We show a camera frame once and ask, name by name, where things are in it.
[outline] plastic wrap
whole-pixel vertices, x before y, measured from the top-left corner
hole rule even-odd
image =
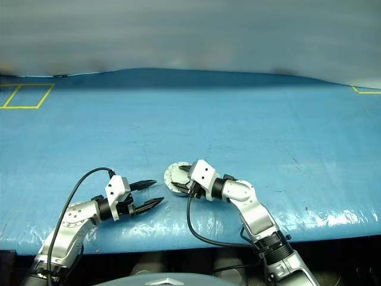
[[[1,78],[20,81],[55,86],[39,109],[0,110],[2,249],[35,254],[74,184],[101,166],[129,182],[158,181],[134,193],[136,204],[165,199],[102,223],[85,253],[208,246],[188,231],[186,199],[163,183],[170,164],[197,158],[250,181],[293,241],[381,234],[380,96],[300,77],[206,71]],[[33,88],[25,91],[10,104]],[[107,182],[106,173],[92,175],[73,201],[105,195]],[[241,241],[231,204],[195,200],[191,218],[206,237]]]

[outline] yellow tape square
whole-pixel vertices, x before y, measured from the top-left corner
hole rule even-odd
[[[41,104],[46,100],[50,92],[52,91],[54,87],[54,83],[10,83],[10,84],[3,84],[0,85],[1,87],[7,87],[7,86],[16,86],[15,90],[12,92],[12,94],[8,97],[6,102],[3,106],[0,106],[0,109],[38,109],[40,108]],[[37,105],[11,105],[9,106],[9,103],[11,100],[15,97],[17,92],[22,88],[23,86],[49,86],[49,89],[45,92],[45,94],[42,96],[40,101]]]

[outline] dark floor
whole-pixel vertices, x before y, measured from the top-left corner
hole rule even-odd
[[[297,243],[293,247],[314,272],[321,286],[380,286],[381,236],[346,240]],[[216,248],[166,251],[167,272],[211,274]],[[256,257],[247,249],[236,249],[243,264],[254,264]],[[140,253],[84,255],[67,280],[67,285],[94,285],[128,276]],[[16,256],[11,285],[20,284],[33,257]],[[263,267],[246,270],[250,286],[262,286]]]

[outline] wrinkled plastic sheet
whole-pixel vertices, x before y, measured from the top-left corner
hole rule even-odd
[[[2,84],[54,83],[34,110],[0,110],[0,248],[35,254],[72,187],[87,171],[115,169],[155,209],[103,222],[86,253],[206,247],[188,231],[186,199],[163,183],[175,161],[206,159],[220,174],[250,181],[293,241],[381,234],[381,96],[291,76],[126,70],[55,79],[2,77]],[[10,90],[0,89],[1,104]],[[22,87],[10,102],[39,100]],[[102,194],[106,173],[89,177],[73,201]],[[202,235],[241,242],[231,204],[195,200]]]

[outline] white wall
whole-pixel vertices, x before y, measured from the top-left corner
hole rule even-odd
[[[1,0],[0,70],[290,73],[381,88],[379,0]]]

